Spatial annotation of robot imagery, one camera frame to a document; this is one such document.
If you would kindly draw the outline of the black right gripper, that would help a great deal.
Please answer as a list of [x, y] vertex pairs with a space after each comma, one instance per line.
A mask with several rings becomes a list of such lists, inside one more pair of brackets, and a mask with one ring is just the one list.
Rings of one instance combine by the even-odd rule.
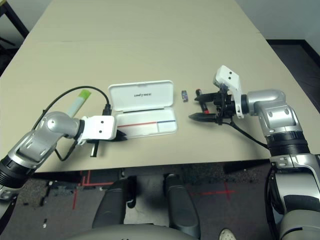
[[191, 120], [205, 123], [223, 124], [224, 120], [232, 120], [236, 114], [235, 102], [232, 100], [232, 95], [228, 94], [228, 87], [222, 84], [217, 93], [200, 94], [195, 99], [197, 102], [213, 102], [216, 106], [217, 114], [196, 112], [188, 117]]

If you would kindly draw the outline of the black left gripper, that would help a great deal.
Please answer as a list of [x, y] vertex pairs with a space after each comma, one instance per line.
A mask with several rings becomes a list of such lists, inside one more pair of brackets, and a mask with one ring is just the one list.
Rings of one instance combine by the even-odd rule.
[[[127, 137], [126, 134], [120, 130], [116, 131], [116, 141], [121, 142], [121, 141], [126, 141]], [[87, 144], [92, 144], [92, 149], [90, 153], [90, 157], [96, 157], [99, 149], [99, 143], [100, 141], [98, 139], [90, 139], [86, 141]]]

